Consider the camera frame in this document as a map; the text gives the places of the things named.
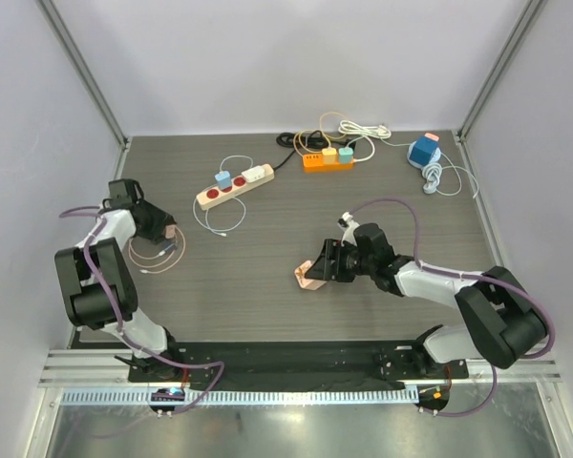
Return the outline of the pink charger plug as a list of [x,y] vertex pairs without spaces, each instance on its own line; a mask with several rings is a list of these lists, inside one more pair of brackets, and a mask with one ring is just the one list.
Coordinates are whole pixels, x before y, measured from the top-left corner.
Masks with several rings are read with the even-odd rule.
[[164,236],[167,239],[173,239],[176,236],[176,229],[177,227],[175,225],[166,226],[164,230]]

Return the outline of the pink cube socket adapter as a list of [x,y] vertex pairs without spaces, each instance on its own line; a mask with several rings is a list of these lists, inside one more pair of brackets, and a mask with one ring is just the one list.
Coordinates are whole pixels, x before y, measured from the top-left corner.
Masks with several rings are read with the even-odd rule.
[[312,265],[313,262],[311,260],[306,260],[294,270],[295,279],[303,290],[315,291],[326,284],[325,281],[308,279],[306,277],[306,273],[312,267]]

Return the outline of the beige red power strip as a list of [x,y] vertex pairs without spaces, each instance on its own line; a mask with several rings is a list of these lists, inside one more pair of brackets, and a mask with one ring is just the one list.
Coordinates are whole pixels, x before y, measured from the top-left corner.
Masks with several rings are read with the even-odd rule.
[[244,193],[252,191],[261,185],[269,183],[275,178],[274,170],[269,164],[263,164],[263,166],[266,170],[265,178],[253,183],[246,183],[242,177],[242,173],[240,173],[237,176],[231,177],[232,186],[229,189],[221,191],[216,184],[207,190],[199,192],[196,195],[196,202],[202,210],[209,210],[233,198],[237,198]]

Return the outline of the white charger plug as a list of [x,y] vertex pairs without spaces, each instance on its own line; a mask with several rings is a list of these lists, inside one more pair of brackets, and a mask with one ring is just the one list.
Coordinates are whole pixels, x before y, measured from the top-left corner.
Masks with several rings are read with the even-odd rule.
[[242,171],[242,177],[246,183],[253,183],[266,177],[266,170],[263,165],[257,165]]

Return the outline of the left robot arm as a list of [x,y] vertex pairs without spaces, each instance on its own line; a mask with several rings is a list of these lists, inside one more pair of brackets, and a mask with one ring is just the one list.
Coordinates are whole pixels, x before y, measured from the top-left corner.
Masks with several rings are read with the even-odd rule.
[[138,375],[170,382],[183,372],[183,357],[169,331],[142,311],[128,265],[144,275],[165,273],[182,259],[185,237],[138,181],[121,178],[108,188],[100,204],[60,215],[95,222],[81,242],[54,256],[66,314],[74,327],[105,332],[128,346],[132,355],[125,363]]

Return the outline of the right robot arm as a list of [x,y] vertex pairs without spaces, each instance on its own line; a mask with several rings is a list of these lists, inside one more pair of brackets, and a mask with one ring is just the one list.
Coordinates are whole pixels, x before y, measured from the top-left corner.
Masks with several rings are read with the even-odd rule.
[[295,271],[304,289],[328,281],[352,282],[360,276],[398,297],[418,298],[454,308],[460,326],[440,325],[420,336],[412,353],[414,371],[434,377],[455,360],[482,358],[506,369],[550,336],[550,324],[511,272],[495,266],[467,273],[399,255],[375,223],[345,224],[341,239],[326,239],[316,260]]

